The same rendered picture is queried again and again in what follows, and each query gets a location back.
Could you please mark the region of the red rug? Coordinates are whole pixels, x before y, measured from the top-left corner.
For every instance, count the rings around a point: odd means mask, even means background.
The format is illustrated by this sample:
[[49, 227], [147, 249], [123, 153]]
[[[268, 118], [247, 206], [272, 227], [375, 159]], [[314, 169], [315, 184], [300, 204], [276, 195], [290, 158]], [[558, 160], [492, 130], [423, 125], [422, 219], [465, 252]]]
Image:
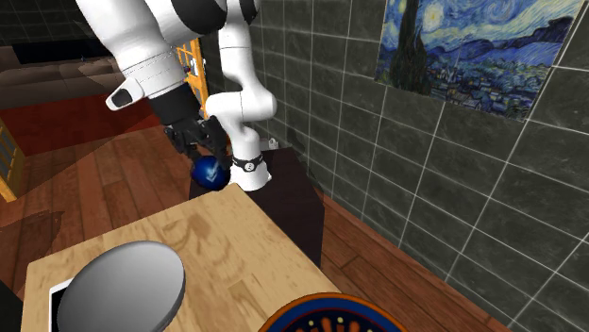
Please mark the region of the red rug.
[[147, 101], [111, 111], [103, 95], [3, 109], [0, 119], [27, 156], [160, 124]]

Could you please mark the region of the yellow wooden cabinet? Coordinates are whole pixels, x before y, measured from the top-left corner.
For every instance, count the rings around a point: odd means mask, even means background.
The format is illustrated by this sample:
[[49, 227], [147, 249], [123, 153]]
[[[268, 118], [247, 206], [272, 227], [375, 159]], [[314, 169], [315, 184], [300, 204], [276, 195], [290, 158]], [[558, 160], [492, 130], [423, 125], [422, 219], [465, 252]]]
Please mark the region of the yellow wooden cabinet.
[[22, 149], [0, 119], [0, 195], [7, 203], [20, 195], [24, 165]]

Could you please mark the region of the white tablet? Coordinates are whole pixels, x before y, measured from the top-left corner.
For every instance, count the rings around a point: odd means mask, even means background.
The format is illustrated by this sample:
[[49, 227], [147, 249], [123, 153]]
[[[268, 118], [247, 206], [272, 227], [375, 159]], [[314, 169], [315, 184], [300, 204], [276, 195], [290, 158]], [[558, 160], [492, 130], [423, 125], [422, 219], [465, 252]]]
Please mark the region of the white tablet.
[[67, 279], [49, 290], [49, 323], [48, 332], [59, 332], [58, 327], [58, 309], [61, 298], [68, 286], [71, 284], [72, 278]]

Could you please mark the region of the grey round disc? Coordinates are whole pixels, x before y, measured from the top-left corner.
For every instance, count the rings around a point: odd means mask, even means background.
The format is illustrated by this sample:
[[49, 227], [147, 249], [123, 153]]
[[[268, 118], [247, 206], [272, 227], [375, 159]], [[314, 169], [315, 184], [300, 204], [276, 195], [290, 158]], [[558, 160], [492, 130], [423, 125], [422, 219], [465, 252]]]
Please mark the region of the grey round disc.
[[157, 241], [132, 241], [94, 258], [72, 278], [59, 332], [163, 332], [184, 298], [180, 256]]

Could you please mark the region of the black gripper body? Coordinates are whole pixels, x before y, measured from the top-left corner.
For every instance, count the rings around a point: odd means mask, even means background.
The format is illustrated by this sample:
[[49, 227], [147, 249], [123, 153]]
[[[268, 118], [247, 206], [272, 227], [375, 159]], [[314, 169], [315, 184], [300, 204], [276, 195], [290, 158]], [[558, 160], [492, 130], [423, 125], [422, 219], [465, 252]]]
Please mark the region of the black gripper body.
[[162, 125], [174, 130], [196, 130], [199, 127], [201, 104], [188, 83], [150, 98], [148, 102]]

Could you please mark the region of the shiny blue ball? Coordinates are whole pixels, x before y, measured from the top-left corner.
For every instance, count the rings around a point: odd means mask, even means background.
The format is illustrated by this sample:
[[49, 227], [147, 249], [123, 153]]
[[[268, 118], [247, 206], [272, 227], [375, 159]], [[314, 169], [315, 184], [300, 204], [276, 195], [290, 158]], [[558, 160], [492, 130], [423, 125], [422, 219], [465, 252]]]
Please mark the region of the shiny blue ball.
[[194, 162], [191, 178], [205, 189], [219, 191], [229, 182], [230, 172], [222, 167], [216, 157], [203, 156]]

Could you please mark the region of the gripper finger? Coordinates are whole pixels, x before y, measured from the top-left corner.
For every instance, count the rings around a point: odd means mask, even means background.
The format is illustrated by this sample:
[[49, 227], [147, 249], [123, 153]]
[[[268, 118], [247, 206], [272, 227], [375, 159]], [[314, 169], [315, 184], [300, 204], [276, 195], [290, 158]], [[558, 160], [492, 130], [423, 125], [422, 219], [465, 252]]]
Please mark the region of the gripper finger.
[[199, 152], [194, 145], [188, 141], [183, 132], [176, 132], [171, 126], [165, 126], [163, 133], [179, 154], [185, 156], [198, 156]]
[[227, 156], [227, 133], [216, 116], [198, 120], [198, 142], [216, 157], [221, 168], [229, 170], [230, 158]]

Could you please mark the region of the blue plate with orange rim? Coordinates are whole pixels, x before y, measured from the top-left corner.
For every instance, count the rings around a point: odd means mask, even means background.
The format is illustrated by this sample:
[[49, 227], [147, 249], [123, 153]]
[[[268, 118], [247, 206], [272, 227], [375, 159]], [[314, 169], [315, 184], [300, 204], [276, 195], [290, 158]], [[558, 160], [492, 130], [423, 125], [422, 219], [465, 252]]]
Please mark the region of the blue plate with orange rim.
[[318, 292], [277, 310], [259, 332], [409, 332], [390, 313], [360, 297]]

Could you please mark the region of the blue night sky painting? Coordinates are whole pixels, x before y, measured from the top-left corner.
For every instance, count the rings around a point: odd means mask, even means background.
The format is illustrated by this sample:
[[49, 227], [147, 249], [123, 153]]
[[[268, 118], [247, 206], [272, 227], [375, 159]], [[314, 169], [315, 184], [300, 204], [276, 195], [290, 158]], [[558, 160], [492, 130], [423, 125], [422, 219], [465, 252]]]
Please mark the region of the blue night sky painting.
[[375, 79], [522, 121], [585, 0], [387, 0]]

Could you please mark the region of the light wooden table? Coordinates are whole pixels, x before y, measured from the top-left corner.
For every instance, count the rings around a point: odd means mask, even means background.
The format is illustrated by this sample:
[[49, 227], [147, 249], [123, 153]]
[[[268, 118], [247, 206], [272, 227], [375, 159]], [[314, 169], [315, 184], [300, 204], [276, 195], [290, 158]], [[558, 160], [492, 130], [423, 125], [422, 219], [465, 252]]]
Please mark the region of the light wooden table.
[[293, 300], [338, 290], [232, 184], [30, 263], [21, 331], [49, 331], [51, 287], [107, 250], [142, 240], [169, 245], [185, 268], [185, 296], [165, 332], [258, 332]]

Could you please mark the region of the dark robot stand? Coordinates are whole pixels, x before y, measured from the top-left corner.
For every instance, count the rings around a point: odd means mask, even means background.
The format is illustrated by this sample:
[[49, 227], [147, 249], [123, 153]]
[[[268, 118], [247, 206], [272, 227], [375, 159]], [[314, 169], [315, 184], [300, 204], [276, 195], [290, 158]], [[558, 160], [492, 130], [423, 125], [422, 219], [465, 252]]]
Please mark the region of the dark robot stand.
[[293, 148], [262, 152], [272, 179], [246, 194], [318, 267], [325, 208]]

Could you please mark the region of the yellow framed door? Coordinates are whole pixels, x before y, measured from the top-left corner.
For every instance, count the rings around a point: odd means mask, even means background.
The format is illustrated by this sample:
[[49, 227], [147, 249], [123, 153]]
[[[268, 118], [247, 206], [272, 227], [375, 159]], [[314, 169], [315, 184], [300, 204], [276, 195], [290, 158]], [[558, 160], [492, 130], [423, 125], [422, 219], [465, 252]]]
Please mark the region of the yellow framed door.
[[206, 81], [205, 63], [202, 58], [199, 39], [194, 39], [178, 46], [177, 56], [186, 73], [185, 81], [190, 85], [194, 95], [201, 104], [199, 113], [203, 118], [207, 119], [208, 114], [205, 104], [209, 92]]

